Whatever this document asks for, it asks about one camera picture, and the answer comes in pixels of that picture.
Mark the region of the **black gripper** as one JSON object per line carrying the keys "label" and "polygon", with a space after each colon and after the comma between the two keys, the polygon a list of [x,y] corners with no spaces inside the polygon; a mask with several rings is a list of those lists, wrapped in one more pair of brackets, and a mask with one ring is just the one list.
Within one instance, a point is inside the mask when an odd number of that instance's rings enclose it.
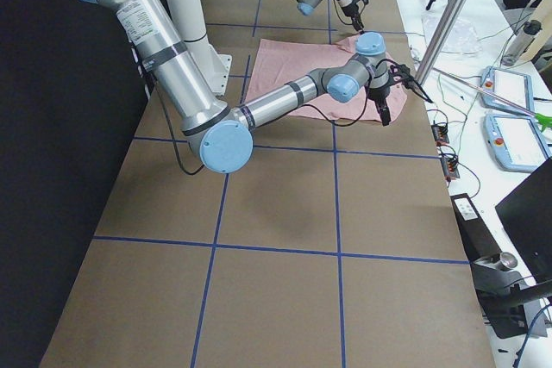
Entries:
{"label": "black gripper", "polygon": [[374,102],[383,126],[391,123],[391,111],[386,101],[389,94],[390,88],[388,86],[369,89],[369,99]]}
{"label": "black gripper", "polygon": [[356,31],[364,30],[364,24],[360,17],[360,10],[357,2],[353,1],[349,5],[344,6],[343,13],[346,17],[352,20],[351,25],[353,26],[354,30]]}

